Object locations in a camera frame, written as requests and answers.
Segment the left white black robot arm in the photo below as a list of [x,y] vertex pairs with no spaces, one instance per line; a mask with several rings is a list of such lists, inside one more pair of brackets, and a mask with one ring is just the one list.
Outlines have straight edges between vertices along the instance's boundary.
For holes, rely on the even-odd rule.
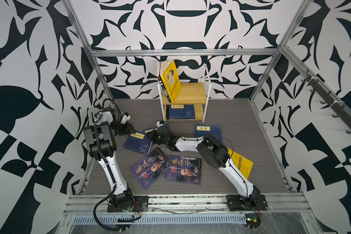
[[110,232],[123,232],[130,225],[105,226],[97,216],[98,207],[105,201],[110,202],[114,208],[122,211],[131,211],[135,199],[127,181],[124,179],[117,162],[117,144],[112,132],[112,124],[120,124],[115,113],[120,109],[110,106],[103,107],[94,114],[94,121],[83,129],[88,154],[103,168],[110,185],[110,193],[100,200],[93,208],[93,217],[97,225]]

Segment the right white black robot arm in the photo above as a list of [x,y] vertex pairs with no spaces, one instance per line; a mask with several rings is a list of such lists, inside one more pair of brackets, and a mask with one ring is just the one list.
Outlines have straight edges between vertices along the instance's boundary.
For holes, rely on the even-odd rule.
[[172,152],[198,152],[209,166],[220,170],[234,185],[246,208],[257,206],[260,190],[235,166],[228,148],[211,134],[204,137],[177,136],[165,125],[146,133],[154,143],[164,144]]

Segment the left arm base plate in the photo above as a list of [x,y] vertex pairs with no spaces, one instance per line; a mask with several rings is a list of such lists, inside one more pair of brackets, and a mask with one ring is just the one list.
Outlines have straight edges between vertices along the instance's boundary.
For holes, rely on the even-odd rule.
[[148,202],[148,196],[134,196],[129,200],[124,200],[124,198],[119,198],[118,196],[112,196],[109,199],[107,212],[140,212],[148,208]]

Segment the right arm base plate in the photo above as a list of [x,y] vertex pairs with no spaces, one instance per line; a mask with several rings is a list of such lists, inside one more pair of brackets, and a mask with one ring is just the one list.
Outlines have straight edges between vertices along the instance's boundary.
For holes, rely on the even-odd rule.
[[246,201],[244,197],[240,195],[227,195],[227,206],[230,211],[251,211],[257,210],[266,211],[268,208],[268,203],[264,195],[260,195],[256,203],[253,204],[249,200]]

